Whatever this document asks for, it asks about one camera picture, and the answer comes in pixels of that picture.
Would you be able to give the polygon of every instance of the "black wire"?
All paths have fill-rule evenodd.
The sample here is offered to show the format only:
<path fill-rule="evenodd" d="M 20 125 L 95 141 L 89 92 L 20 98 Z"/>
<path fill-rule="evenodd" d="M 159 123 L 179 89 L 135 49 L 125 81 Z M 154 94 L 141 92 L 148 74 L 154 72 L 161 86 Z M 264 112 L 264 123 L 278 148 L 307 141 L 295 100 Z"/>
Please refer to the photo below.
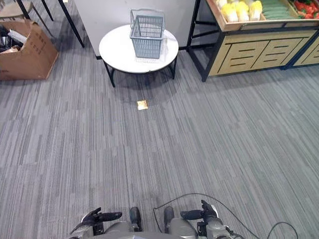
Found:
<path fill-rule="evenodd" d="M 232 236 L 235 236 L 234 239 L 236 239 L 236 238 L 245 239 L 242 235 L 239 235 L 237 233 L 233 233 Z"/>
<path fill-rule="evenodd" d="M 189 196 L 189 195 L 202 195 L 202 196 L 205 196 L 205 197 L 208 197 L 208 198 L 211 198 L 211 199 L 216 200 L 216 201 L 219 202 L 221 205 L 223 205 L 224 208 L 226 208 L 226 209 L 236 218 L 236 220 L 237 220 L 251 235 L 253 235 L 253 236 L 254 236 L 255 238 L 257 238 L 257 239 L 260 239 L 260 238 L 259 238 L 258 236 L 256 236 L 256 234 L 254 234 L 241 220 L 239 220 L 239 218 L 238 218 L 225 204 L 223 204 L 223 203 L 222 203 L 221 201 L 219 201 L 218 199 L 216 199 L 216 198 L 214 198 L 214 197 L 212 197 L 212 196 L 209 196 L 209 195 L 207 195 L 207 194 L 203 194 L 203 193 L 186 193 L 186 194 L 183 194 L 183 195 L 181 195 L 181 196 L 179 196 L 179 197 L 177 197 L 177 198 L 175 198 L 175 199 L 173 199 L 173 200 L 170 200 L 170 201 L 167 202 L 167 203 L 164 203 L 164 204 L 160 205 L 160 206 L 157 207 L 157 208 L 153 208 L 153 213 L 154 213 L 155 221 L 156 221 L 156 224 L 157 224 L 157 226 L 158 226 L 158 229 L 159 229 L 159 231 L 160 231 L 161 233 L 162 233 L 162 230 L 160 229 L 160 225 L 159 225 L 158 219 L 157 219 L 157 217 L 156 217 L 155 210 L 160 209 L 160 208 L 164 207 L 165 205 L 167 205 L 167 204 L 169 204 L 169 203 L 172 203 L 172 202 L 174 202 L 174 201 L 176 201 L 176 200 L 178 200 L 178 199 L 180 199 L 180 198 L 183 198 L 183 197 Z M 297 237 L 297 239 L 298 239 L 298 234 L 297 234 L 296 229 L 295 229 L 291 224 L 286 223 L 286 222 L 278 222 L 278 223 L 274 224 L 273 227 L 271 228 L 270 232 L 268 233 L 267 239 L 269 239 L 271 232 L 272 232 L 272 231 L 275 229 L 275 227 L 278 226 L 279 224 L 287 224 L 288 226 L 290 226 L 290 227 L 294 230 L 294 232 L 295 232 L 295 234 L 296 234 L 296 237 Z M 236 234 L 236 235 L 234 234 L 234 236 L 243 238 L 243 237 L 242 237 L 241 235 L 239 235 L 239 234 L 238 234 L 238 235 L 237 235 L 237 234 Z"/>
<path fill-rule="evenodd" d="M 278 226 L 279 224 L 287 224 L 288 226 L 290 226 L 290 227 L 294 230 L 294 232 L 295 232 L 295 234 L 296 234 L 296 236 L 297 236 L 297 239 L 298 239 L 298 233 L 297 233 L 296 229 L 294 228 L 294 226 L 291 225 L 290 223 L 286 223 L 286 222 L 278 222 L 278 223 L 274 224 L 273 227 L 271 228 L 271 230 L 270 230 L 268 236 L 267 236 L 267 239 L 269 239 L 270 233 L 271 233 L 271 232 L 275 229 L 275 227 Z"/>

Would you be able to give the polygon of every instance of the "gray plastic basket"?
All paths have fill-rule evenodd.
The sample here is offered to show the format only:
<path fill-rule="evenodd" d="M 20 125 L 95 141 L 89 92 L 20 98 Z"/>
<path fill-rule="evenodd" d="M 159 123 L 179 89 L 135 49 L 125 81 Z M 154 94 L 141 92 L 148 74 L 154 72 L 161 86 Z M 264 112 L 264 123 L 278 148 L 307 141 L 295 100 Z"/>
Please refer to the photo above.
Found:
<path fill-rule="evenodd" d="M 135 55 L 159 59 L 165 18 L 162 11 L 152 9 L 131 10 L 131 35 Z"/>

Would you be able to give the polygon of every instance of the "round white table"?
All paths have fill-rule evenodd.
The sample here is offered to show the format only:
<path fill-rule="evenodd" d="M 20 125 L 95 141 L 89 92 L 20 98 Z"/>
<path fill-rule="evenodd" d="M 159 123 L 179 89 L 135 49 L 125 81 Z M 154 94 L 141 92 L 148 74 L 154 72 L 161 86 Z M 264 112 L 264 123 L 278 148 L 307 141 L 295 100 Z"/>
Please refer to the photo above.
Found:
<path fill-rule="evenodd" d="M 112 86 L 114 85 L 114 70 L 142 74 L 158 71 L 168 66 L 175 78 L 175 69 L 178 53 L 178 42 L 169 31 L 164 30 L 159 59 L 138 58 L 135 56 L 133 43 L 130 39 L 131 26 L 124 25 L 113 29 L 101 40 L 99 50 L 104 65 L 109 74 Z"/>

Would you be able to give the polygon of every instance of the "cardboard box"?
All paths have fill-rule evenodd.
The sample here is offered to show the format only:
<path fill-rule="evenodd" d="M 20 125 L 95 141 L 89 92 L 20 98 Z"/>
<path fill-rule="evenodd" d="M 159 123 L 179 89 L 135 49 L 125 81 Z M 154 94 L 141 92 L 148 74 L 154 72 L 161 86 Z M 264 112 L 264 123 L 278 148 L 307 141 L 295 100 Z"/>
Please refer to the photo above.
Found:
<path fill-rule="evenodd" d="M 58 51 L 41 27 L 30 20 L 0 24 L 27 37 L 20 51 L 0 54 L 0 80 L 47 79 Z"/>

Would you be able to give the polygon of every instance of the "striped carpet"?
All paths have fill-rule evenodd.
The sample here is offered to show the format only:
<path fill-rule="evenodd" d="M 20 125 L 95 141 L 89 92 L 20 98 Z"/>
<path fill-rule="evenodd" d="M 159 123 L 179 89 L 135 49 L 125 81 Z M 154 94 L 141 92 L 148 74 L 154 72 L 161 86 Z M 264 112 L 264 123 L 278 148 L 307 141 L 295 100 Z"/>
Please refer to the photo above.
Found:
<path fill-rule="evenodd" d="M 138 206 L 144 229 L 158 231 L 152 207 L 190 192 L 218 198 L 261 238 L 278 221 L 300 238 L 318 238 L 318 66 L 202 83 L 181 51 L 175 80 L 168 69 L 116 72 L 113 89 L 74 3 L 67 7 L 85 49 L 58 3 L 47 2 L 55 22 L 34 4 L 57 37 L 49 79 L 0 82 L 0 238 L 62 239 L 97 207 L 127 220 Z M 143 99 L 149 109 L 137 111 Z M 202 198 L 171 205 L 177 215 L 200 209 Z M 224 224 L 253 238 L 206 200 Z M 280 226 L 272 238 L 294 234 Z"/>

